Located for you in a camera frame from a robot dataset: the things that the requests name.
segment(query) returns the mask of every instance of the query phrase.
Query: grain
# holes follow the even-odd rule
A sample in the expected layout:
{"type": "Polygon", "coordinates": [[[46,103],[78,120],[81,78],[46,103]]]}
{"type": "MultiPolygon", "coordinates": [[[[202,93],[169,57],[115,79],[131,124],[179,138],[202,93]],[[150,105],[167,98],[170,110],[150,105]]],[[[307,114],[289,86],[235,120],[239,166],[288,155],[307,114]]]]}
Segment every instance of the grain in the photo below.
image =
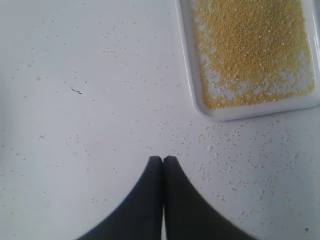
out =
{"type": "Polygon", "coordinates": [[[312,92],[315,81],[300,0],[191,2],[207,107],[254,105],[312,92]]]}

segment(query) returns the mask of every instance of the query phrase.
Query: white surface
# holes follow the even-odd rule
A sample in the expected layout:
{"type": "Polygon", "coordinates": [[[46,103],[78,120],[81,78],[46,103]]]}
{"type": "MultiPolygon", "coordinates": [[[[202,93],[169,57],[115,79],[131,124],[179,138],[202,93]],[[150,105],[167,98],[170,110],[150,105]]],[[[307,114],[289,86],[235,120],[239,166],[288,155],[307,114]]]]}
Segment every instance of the white surface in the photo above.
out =
{"type": "Polygon", "coordinates": [[[168,154],[259,239],[320,238],[320,107],[199,117],[174,1],[2,0],[0,29],[1,240],[82,235],[168,154]]]}
{"type": "MultiPolygon", "coordinates": [[[[179,30],[181,34],[181,43],[184,54],[187,79],[190,88],[195,110],[204,118],[214,122],[229,121],[235,119],[243,119],[256,117],[267,114],[285,112],[289,110],[303,109],[316,106],[320,103],[320,69],[319,69],[319,22],[315,9],[315,0],[302,0],[305,21],[305,31],[310,46],[312,66],[311,71],[314,75],[314,90],[303,96],[290,97],[280,101],[263,102],[255,105],[245,105],[229,108],[208,108],[203,102],[203,91],[200,80],[199,56],[196,52],[194,41],[193,23],[191,14],[191,0],[175,0],[177,7],[177,15],[179,21],[179,30]]],[[[309,83],[309,69],[303,69],[300,81],[309,83]]],[[[208,86],[209,90],[215,91],[216,95],[220,95],[216,87],[208,86]]]]}

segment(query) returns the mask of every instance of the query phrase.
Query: rectangular tray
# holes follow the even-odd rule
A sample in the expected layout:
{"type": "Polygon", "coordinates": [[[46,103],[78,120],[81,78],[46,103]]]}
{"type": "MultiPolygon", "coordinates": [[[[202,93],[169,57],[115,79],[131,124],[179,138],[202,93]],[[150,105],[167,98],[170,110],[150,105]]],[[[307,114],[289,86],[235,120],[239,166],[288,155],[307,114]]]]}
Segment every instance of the rectangular tray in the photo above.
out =
{"type": "Polygon", "coordinates": [[[203,101],[190,1],[191,0],[176,0],[176,8],[190,95],[193,106],[199,115],[214,122],[223,122],[309,108],[320,104],[319,22],[314,0],[301,0],[304,18],[306,20],[305,31],[310,46],[311,62],[314,72],[314,90],[311,93],[290,97],[284,100],[217,109],[208,108],[203,101]]]}

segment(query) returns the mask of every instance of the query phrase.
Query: white tray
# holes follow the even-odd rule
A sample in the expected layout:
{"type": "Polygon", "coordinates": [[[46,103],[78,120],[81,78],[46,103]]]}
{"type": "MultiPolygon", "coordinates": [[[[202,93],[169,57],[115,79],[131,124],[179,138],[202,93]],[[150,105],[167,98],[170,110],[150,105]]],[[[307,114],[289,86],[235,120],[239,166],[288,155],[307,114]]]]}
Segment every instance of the white tray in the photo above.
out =
{"type": "Polygon", "coordinates": [[[264,102],[256,105],[237,106],[230,108],[208,108],[203,101],[200,70],[196,46],[194,43],[191,2],[176,0],[177,15],[184,61],[187,72],[190,95],[193,106],[201,116],[214,122],[255,117],[259,115],[279,113],[289,110],[303,109],[320,104],[320,44],[319,22],[315,11],[314,0],[301,0],[306,20],[305,30],[310,46],[311,61],[314,71],[315,88],[311,93],[294,96],[285,100],[264,102]]]}

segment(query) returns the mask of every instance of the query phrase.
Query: white table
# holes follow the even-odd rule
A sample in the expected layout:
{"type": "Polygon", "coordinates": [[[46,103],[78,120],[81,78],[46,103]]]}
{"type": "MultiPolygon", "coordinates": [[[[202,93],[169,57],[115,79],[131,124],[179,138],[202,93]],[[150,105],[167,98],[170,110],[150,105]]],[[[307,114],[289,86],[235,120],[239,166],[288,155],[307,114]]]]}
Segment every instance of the white table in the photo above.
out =
{"type": "Polygon", "coordinates": [[[1,240],[79,237],[151,155],[259,239],[320,238],[320,107],[199,117],[174,1],[2,0],[0,30],[1,240]]]}

